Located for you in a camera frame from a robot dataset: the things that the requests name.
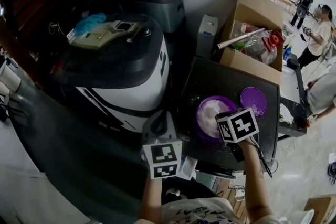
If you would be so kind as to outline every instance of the person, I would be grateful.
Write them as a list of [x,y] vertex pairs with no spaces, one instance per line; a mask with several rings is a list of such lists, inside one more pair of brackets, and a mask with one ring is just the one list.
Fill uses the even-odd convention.
[[[268,206],[264,173],[255,146],[249,138],[239,142],[238,145],[242,148],[245,158],[245,202],[250,222],[280,224]],[[234,214],[232,206],[224,198],[181,199],[161,205],[161,190],[162,180],[147,180],[140,217],[136,224],[241,224],[239,218]]]
[[[296,1],[296,6],[300,6],[300,5],[302,4],[302,5],[304,5],[306,8],[309,8],[310,5],[313,3],[313,1],[314,1],[314,0],[297,0],[297,1]],[[297,19],[298,19],[298,14],[297,14],[297,12],[295,12],[294,17],[293,17],[293,20],[290,22],[290,24],[291,24],[292,26],[295,26],[295,23],[296,23]],[[298,30],[301,28],[301,26],[302,26],[302,24],[303,24],[303,21],[304,21],[304,18],[301,18],[301,19],[299,20],[299,23],[298,23],[298,26],[297,26]]]
[[307,116],[313,115],[315,121],[329,115],[336,108],[336,64],[330,71],[308,83]]
[[308,46],[298,59],[301,69],[319,59],[323,52],[323,48],[331,37],[331,8],[328,5],[324,5],[318,14],[318,17],[322,19],[322,24],[314,34],[308,33],[308,36],[310,37]]

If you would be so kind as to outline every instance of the white powder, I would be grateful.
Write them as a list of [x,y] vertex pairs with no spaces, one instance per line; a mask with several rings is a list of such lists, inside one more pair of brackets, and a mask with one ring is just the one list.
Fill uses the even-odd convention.
[[207,102],[197,113],[197,122],[202,131],[213,138],[219,138],[215,116],[227,111],[229,109],[222,101],[213,100]]
[[254,115],[262,114],[262,110],[260,108],[258,108],[255,104],[250,106],[250,108],[252,108]]

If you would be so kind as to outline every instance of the white cylinder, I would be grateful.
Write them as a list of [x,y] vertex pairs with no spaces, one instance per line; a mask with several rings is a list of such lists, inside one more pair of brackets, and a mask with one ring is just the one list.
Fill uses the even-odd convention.
[[10,69],[6,63],[0,68],[0,81],[6,85],[11,91],[16,92],[20,86],[21,78]]
[[0,81],[0,94],[9,95],[9,93],[10,93],[9,88],[7,88],[7,86]]

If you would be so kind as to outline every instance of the purple lid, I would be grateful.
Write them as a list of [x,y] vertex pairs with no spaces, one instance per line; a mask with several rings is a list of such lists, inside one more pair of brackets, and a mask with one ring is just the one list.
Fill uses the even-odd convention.
[[215,138],[215,137],[212,137],[212,136],[206,134],[202,130],[202,128],[200,127],[200,125],[198,123],[198,120],[199,120],[198,112],[200,110],[202,110],[210,101],[220,101],[226,106],[226,109],[224,109],[223,111],[220,111],[220,113],[235,112],[237,110],[237,108],[236,108],[235,104],[230,99],[228,99],[224,96],[220,96],[220,95],[208,97],[208,98],[204,99],[198,106],[198,109],[197,109],[197,112],[196,112],[196,119],[195,119],[195,127],[196,127],[196,131],[197,131],[198,135],[207,142],[220,143],[220,138]]
[[257,88],[245,88],[240,95],[241,107],[252,108],[255,116],[261,116],[266,111],[267,101],[266,97]]

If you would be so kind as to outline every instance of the white container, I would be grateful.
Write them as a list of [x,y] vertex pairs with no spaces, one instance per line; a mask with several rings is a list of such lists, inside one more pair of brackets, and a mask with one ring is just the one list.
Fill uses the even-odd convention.
[[309,211],[295,211],[287,218],[291,224],[309,224],[314,216],[314,210]]
[[197,35],[196,55],[210,60],[218,31],[218,18],[204,15]]
[[19,76],[6,65],[6,62],[4,62],[0,67],[0,81],[11,91],[16,92],[20,86],[21,78],[19,78]]

